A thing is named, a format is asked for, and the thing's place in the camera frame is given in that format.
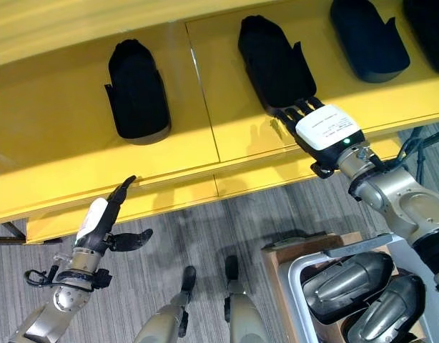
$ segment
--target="yellow table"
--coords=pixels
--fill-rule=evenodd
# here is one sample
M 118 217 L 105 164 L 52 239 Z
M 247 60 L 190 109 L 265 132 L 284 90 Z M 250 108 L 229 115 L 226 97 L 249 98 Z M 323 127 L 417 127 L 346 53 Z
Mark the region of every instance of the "yellow table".
M 384 135 L 439 120 L 439 75 L 415 43 L 400 1 L 374 2 L 384 19 L 396 15 L 411 59 L 382 84 L 353 75 L 323 0 L 153 26 L 0 66 L 0 223 L 31 217 L 29 242 L 72 233 L 85 206 L 130 174 L 138 180 L 119 220 L 311 177 L 312 160 L 266 115 L 245 73 L 237 38 L 250 14 L 278 23 L 291 43 L 301 40 L 317 95 L 350 113 L 382 144 L 382 157 L 394 155 L 395 137 Z M 171 135 L 149 146 L 117 136 L 103 89 L 114 46 L 131 37 L 154 54 L 173 121 Z M 68 224 L 53 229 L 55 217 Z

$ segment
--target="white label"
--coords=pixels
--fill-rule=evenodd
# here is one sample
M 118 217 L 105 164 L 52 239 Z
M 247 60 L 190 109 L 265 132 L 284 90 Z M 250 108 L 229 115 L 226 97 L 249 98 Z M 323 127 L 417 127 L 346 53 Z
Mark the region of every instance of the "white label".
M 89 207 L 89 211 L 84 218 L 83 224 L 79 227 L 79 231 L 77 233 L 77 241 L 82 238 L 85 234 L 90 233 L 92 230 L 96 228 L 102 215 L 105 212 L 105 208 L 107 207 L 108 202 L 104 198 L 95 199 L 91 206 Z
M 296 125 L 297 134 L 315 150 L 326 149 L 359 130 L 355 121 L 335 105 L 316 109 Z

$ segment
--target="yellow shelf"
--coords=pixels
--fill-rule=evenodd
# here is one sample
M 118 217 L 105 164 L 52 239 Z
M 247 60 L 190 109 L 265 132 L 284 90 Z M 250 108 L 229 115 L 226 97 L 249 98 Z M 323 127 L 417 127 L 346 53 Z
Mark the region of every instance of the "yellow shelf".
M 42 52 L 269 0 L 0 0 L 0 65 Z
M 249 15 L 261 14 L 280 25 L 291 44 L 302 42 L 317 97 L 349 113 L 368 136 L 439 120 L 439 74 L 429 67 L 403 18 L 402 0 L 373 1 L 384 19 L 396 16 L 411 60 L 401 75 L 381 84 L 353 74 L 330 23 L 331 3 L 284 1 L 187 23 L 221 161 L 294 144 L 285 131 L 275 132 L 245 71 L 237 41 L 241 20 Z
M 400 148 L 395 134 L 372 139 L 371 144 L 384 159 L 395 156 Z M 172 185 L 157 192 L 131 187 L 117 223 L 309 179 L 315 176 L 310 169 L 312 163 L 313 159 L 307 155 L 286 156 L 260 166 L 224 171 L 214 177 Z M 88 208 L 89 205 L 84 205 L 30 217 L 27 222 L 27 242 L 33 244 L 75 234 Z
M 130 37 L 152 51 L 164 80 L 172 131 L 157 144 L 118 136 L 104 89 L 114 47 Z M 183 23 L 0 67 L 0 222 L 74 205 L 131 174 L 146 180 L 218 161 Z
M 130 187 L 128 197 L 119 211 L 117 222 L 147 217 L 154 213 L 174 211 L 216 198 L 217 188 L 213 177 L 175 187 L 161 188 L 154 193 Z M 64 211 L 30 217 L 27 222 L 27 243 L 76 234 L 88 208 L 89 206 L 76 206 Z

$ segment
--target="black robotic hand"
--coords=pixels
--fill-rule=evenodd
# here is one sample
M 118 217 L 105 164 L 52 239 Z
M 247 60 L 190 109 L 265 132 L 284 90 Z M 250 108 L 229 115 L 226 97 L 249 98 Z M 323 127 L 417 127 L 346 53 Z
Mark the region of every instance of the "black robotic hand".
M 365 140 L 359 126 L 341 109 L 314 97 L 316 84 L 302 53 L 283 30 L 262 16 L 242 20 L 239 50 L 261 104 L 278 118 L 316 162 L 323 179 L 338 168 L 342 152 Z
M 113 252 L 128 252 L 143 247 L 149 241 L 153 234 L 151 229 L 140 234 L 110 234 L 121 204 L 126 199 L 127 189 L 135 179 L 134 175 L 128 177 L 107 200 L 99 198 L 92 203 L 77 235 L 75 247 L 87 248 L 101 254 L 107 249 Z

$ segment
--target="robotic hand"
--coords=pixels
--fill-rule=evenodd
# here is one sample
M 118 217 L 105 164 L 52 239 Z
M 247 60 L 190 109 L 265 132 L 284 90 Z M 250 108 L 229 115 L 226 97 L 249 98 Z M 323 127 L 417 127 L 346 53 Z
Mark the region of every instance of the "robotic hand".
M 334 105 L 312 96 L 270 113 L 316 160 L 311 166 L 316 175 L 325 179 L 339 169 L 347 176 L 348 193 L 382 214 L 390 229 L 407 240 L 439 288 L 439 194 L 416 182 L 404 169 L 402 156 L 381 161 L 360 127 Z
M 107 199 L 96 199 L 77 234 L 73 254 L 56 254 L 46 272 L 29 270 L 24 277 L 34 287 L 53 287 L 48 302 L 32 312 L 18 328 L 9 343 L 55 343 L 65 333 L 73 316 L 89 301 L 95 289 L 108 287 L 112 276 L 106 269 L 97 269 L 107 249 L 127 252 L 148 242 L 153 231 L 141 234 L 111 234 L 119 209 L 126 199 L 127 188 L 135 180 L 132 176 L 118 186 Z M 58 273 L 61 261 L 67 268 Z

